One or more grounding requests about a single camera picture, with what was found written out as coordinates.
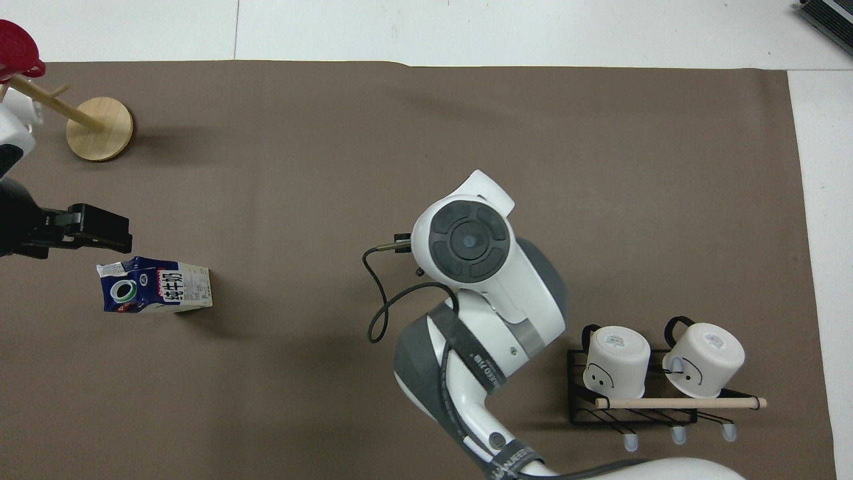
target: blue milk carton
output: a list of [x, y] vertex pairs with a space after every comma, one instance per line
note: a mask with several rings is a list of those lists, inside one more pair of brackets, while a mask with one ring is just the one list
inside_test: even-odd
[[97, 270], [104, 312], [182, 312], [213, 305], [210, 270], [203, 266], [137, 256]]

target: brown table mat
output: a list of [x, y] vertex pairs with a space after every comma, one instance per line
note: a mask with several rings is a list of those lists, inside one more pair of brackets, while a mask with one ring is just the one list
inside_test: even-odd
[[[477, 478], [399, 391], [400, 330], [442, 294], [365, 329], [360, 263], [474, 168], [517, 203], [514, 229], [569, 289], [566, 333], [490, 399], [556, 471], [697, 456], [748, 478], [833, 478], [797, 144], [786, 74], [758, 70], [411, 68], [261, 61], [51, 64], [73, 104], [116, 97], [126, 153], [68, 150], [52, 112], [11, 177], [42, 207], [131, 219], [134, 255], [209, 266], [214, 307], [103, 313], [106, 250], [0, 259], [4, 478]], [[396, 293], [410, 255], [377, 255]], [[676, 446], [568, 424], [568, 348], [588, 323], [664, 347], [667, 319], [734, 333], [728, 385], [764, 396]]]

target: smiley face drawing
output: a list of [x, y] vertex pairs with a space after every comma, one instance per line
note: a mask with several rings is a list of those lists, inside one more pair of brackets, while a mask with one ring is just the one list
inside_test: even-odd
[[702, 370], [690, 359], [679, 356], [664, 357], [664, 368], [669, 372], [666, 376], [682, 393], [699, 398], [697, 392], [702, 391]]
[[610, 373], [596, 363], [590, 363], [583, 371], [583, 385], [603, 395], [606, 395], [608, 390], [616, 388]]

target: black mug handle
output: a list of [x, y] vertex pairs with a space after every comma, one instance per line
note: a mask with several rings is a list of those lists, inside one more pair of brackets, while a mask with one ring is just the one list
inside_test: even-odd
[[670, 348], [676, 346], [676, 339], [672, 336], [672, 329], [676, 328], [677, 323], [683, 323], [687, 326], [690, 326], [695, 324], [696, 322], [684, 316], [672, 317], [670, 321], [667, 322], [666, 328], [664, 328], [664, 339], [666, 340], [666, 344], [669, 345]]
[[581, 348], [583, 348], [585, 354], [589, 354], [589, 338], [592, 336], [592, 332], [600, 328], [596, 324], [589, 324], [583, 328], [583, 333], [581, 333]]

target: white surface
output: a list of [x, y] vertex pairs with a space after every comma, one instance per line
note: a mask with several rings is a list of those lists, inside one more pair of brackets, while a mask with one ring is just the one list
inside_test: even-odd
[[236, 57], [846, 69], [786, 0], [241, 0]]
[[237, 0], [2, 0], [43, 61], [227, 60]]
[[795, 0], [2, 0], [45, 61], [385, 60], [791, 72], [838, 478], [853, 479], [853, 57]]
[[838, 478], [853, 478], [853, 71], [790, 72]]

